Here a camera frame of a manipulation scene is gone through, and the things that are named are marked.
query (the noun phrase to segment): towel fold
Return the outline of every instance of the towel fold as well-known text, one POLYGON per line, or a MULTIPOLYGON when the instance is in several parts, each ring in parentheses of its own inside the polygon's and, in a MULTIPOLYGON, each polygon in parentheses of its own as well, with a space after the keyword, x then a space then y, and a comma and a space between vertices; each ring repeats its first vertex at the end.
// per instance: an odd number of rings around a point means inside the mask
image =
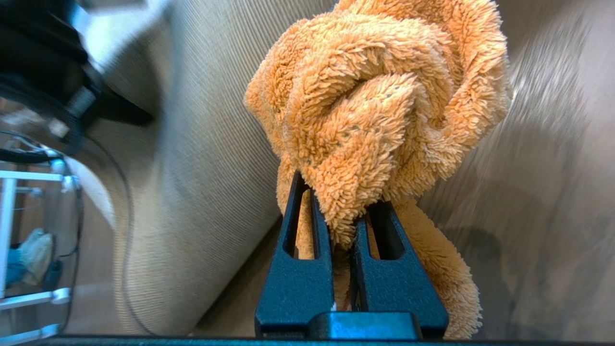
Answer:
MULTIPOLYGON (((280 210, 297 169, 319 199, 340 310, 349 308, 353 223, 382 199, 393 202, 446 306, 446 337, 468 338, 480 326, 469 268, 415 198, 507 114, 500 24, 487 0, 342 0, 291 26, 249 84, 245 104, 281 161, 280 210)), ((301 258, 313 256, 310 227, 303 208, 301 258)))

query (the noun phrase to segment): microfiber towel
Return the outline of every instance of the microfiber towel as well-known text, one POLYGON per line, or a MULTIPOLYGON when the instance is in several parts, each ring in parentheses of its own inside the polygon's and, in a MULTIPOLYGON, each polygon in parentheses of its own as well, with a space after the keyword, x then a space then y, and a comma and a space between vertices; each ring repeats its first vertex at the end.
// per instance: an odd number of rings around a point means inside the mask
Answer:
MULTIPOLYGON (((291 26, 248 85, 245 104, 280 158, 280 210, 296 170, 320 202, 338 309, 350 307, 353 224, 384 200, 449 313, 445 337, 480 327, 468 266, 415 199, 453 174, 508 112, 500 25, 488 0, 342 0, 291 26)), ((313 256, 309 213, 302 208, 296 241, 305 259, 313 256)))

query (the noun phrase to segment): clamp jaw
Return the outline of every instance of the clamp jaw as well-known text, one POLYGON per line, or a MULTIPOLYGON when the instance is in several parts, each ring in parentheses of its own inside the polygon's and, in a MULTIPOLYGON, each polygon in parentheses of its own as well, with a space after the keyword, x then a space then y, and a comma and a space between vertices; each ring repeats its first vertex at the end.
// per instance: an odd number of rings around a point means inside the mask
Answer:
POLYGON ((441 339, 448 314, 391 203, 368 208, 351 252, 352 312, 337 312, 330 235, 311 198, 314 260, 294 258, 299 210, 308 189, 295 173, 269 275, 255 313, 257 337, 309 340, 441 339), (379 259, 370 254, 371 220, 379 259))

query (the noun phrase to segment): white metal frame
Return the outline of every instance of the white metal frame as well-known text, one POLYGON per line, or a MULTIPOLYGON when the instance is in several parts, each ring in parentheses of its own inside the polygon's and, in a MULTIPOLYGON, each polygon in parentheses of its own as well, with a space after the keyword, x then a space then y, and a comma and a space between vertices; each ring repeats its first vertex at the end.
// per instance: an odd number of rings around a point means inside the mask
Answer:
MULTIPOLYGON (((13 228, 15 197, 17 193, 30 191, 30 189, 18 187, 17 181, 39 180, 64 182, 66 179, 72 179, 72 177, 62 174, 0 171, 0 179, 2 179, 2 201, 0 204, 0 311, 37 304, 67 304, 71 300, 70 288, 61 288, 53 292, 40 292, 5 298, 5 283, 9 259, 10 237, 13 228)), ((35 331, 0 337, 0 345, 17 345, 43 339, 58 334, 59 330, 59 324, 51 324, 35 331)))

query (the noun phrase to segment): ribbed fabric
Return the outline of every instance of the ribbed fabric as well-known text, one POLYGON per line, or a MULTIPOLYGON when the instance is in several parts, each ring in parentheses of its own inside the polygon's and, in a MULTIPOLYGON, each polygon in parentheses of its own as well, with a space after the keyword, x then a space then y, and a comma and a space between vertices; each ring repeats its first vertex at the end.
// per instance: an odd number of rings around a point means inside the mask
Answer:
POLYGON ((278 161, 243 94, 276 39, 332 2, 177 1, 105 67, 160 114, 146 129, 100 122, 90 133, 118 166, 92 165, 114 205, 127 332, 188 333, 278 217, 278 161))

